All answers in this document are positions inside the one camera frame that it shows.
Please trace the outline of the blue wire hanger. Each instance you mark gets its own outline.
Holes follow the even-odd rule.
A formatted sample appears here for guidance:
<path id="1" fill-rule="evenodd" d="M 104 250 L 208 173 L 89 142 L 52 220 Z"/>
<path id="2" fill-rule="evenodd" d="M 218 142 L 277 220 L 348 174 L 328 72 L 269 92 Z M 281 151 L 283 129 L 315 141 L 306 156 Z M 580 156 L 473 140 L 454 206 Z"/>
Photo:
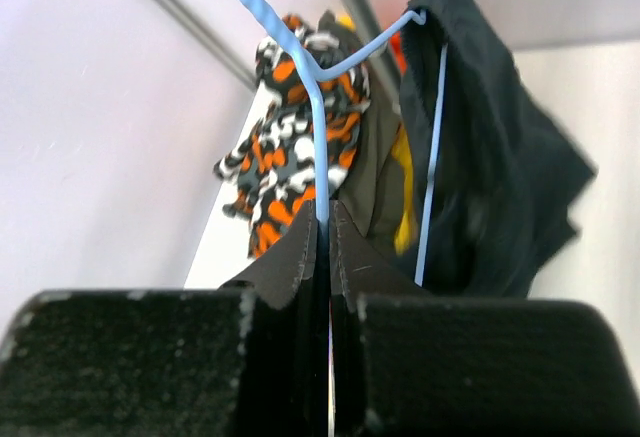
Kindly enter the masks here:
<path id="1" fill-rule="evenodd" d="M 361 47 L 360 50 L 338 64 L 328 69 L 323 69 L 311 56 L 309 51 L 302 46 L 298 38 L 289 30 L 266 0 L 239 1 L 253 15 L 255 20 L 264 28 L 269 36 L 272 37 L 276 43 L 292 57 L 298 76 L 308 94 L 314 126 L 316 220 L 319 224 L 319 243 L 321 251 L 326 253 L 329 245 L 327 131 L 324 98 L 319 88 L 319 84 L 321 82 L 337 78 L 346 73 L 347 70 L 365 61 L 375 51 L 381 48 L 395 32 L 399 31 L 408 22 L 413 21 L 418 25 L 425 24 L 427 21 L 427 12 L 424 10 L 420 10 L 418 12 L 409 10 L 405 12 L 396 22 L 381 32 L 369 43 Z M 448 45 L 444 44 L 440 53 L 437 97 L 427 167 L 426 193 L 423 203 L 421 230 L 414 277 L 414 281 L 418 286 L 421 286 L 424 283 L 424 274 L 426 269 L 429 229 L 435 189 L 435 174 L 440 147 L 447 57 Z"/>

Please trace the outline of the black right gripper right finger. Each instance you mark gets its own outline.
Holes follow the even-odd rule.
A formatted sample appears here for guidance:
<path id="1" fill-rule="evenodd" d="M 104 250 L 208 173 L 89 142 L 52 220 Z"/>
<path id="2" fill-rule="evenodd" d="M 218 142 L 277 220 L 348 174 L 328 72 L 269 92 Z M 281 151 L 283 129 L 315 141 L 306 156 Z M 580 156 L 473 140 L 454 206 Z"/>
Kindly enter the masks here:
<path id="1" fill-rule="evenodd" d="M 571 301 L 435 297 L 330 205 L 340 436 L 635 436 L 616 336 Z"/>

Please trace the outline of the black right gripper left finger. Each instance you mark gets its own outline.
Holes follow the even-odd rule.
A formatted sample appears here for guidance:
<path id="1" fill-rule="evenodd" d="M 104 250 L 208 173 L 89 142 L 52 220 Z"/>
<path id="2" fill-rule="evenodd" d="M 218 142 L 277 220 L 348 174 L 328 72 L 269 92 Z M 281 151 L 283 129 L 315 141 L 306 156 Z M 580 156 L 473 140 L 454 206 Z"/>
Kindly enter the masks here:
<path id="1" fill-rule="evenodd" d="M 49 290 L 1 343 L 5 436 L 324 436 L 312 203 L 217 290 Z"/>

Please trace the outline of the orange camouflage shorts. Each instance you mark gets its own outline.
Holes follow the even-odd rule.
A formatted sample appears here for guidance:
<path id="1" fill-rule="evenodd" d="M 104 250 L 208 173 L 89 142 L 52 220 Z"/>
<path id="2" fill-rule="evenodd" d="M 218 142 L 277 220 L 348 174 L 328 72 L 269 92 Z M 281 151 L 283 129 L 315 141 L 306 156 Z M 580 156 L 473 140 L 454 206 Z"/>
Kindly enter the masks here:
<path id="1" fill-rule="evenodd" d="M 213 168 L 234 185 L 236 199 L 223 213 L 247 222 L 247 255 L 263 255 L 290 227 L 301 205 L 315 197 L 314 124 L 307 91 L 295 63 L 271 37 L 255 54 L 259 85 L 271 95 L 267 111 L 248 136 Z M 358 151 L 362 118 L 371 104 L 364 63 L 319 85 L 326 117 L 329 190 L 346 180 Z"/>

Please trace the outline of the dark navy shorts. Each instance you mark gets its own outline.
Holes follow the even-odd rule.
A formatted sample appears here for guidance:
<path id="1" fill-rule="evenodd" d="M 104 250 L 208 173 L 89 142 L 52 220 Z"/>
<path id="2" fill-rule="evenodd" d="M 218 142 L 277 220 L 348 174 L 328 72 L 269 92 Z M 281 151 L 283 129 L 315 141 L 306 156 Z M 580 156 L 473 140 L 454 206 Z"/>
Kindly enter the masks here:
<path id="1" fill-rule="evenodd" d="M 568 218 L 595 171 L 537 105 L 475 0 L 410 0 L 400 106 L 414 201 L 435 186 L 423 287 L 524 297 L 577 232 Z"/>

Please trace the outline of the olive grey shorts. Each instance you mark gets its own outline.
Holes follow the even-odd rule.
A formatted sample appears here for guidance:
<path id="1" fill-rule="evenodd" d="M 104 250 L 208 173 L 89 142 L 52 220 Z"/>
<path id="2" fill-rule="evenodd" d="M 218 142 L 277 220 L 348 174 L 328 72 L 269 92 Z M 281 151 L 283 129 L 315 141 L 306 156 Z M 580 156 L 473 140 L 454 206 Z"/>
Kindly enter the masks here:
<path id="1" fill-rule="evenodd" d="M 343 144 L 351 159 L 333 198 L 344 204 L 373 246 L 397 253 L 411 240 L 413 225 L 407 202 L 413 171 L 400 117 L 368 62 L 321 87 L 327 138 Z"/>

